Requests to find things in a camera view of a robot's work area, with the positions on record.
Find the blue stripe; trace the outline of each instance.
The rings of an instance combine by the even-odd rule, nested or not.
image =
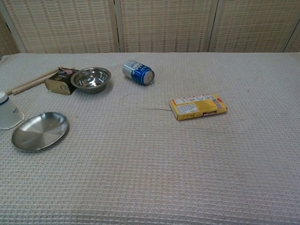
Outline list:
[[[5,104],[8,100],[9,100],[9,97],[7,97],[7,99],[4,102],[1,102],[0,105]]]

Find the woven screen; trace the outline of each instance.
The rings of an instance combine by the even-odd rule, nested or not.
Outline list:
[[[215,0],[121,0],[125,51],[206,52],[216,6]]]
[[[15,41],[4,20],[0,16],[0,59],[3,55],[11,55],[18,52],[19,50],[15,45]]]
[[[28,53],[119,51],[109,2],[4,0]]]
[[[300,22],[297,25],[285,52],[300,52]]]
[[[210,52],[282,52],[297,24],[300,0],[220,0]]]

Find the blue soda can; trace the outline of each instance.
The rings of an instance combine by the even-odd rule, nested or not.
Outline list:
[[[154,80],[152,69],[135,60],[129,60],[123,65],[123,74],[142,85],[150,85]]]

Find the tin can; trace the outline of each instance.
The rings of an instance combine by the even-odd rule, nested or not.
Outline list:
[[[142,85],[150,85],[154,80],[153,70],[135,60],[129,60],[123,65],[123,74]]]
[[[67,69],[63,68],[54,74],[49,79],[44,81],[46,88],[50,92],[62,94],[62,95],[70,95],[76,89],[71,83],[71,77],[74,73],[76,73],[77,69]]]

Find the can lid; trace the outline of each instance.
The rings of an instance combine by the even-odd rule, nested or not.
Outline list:
[[[149,70],[145,76],[144,76],[144,84],[149,85],[153,82],[154,80],[154,72],[152,70]]]

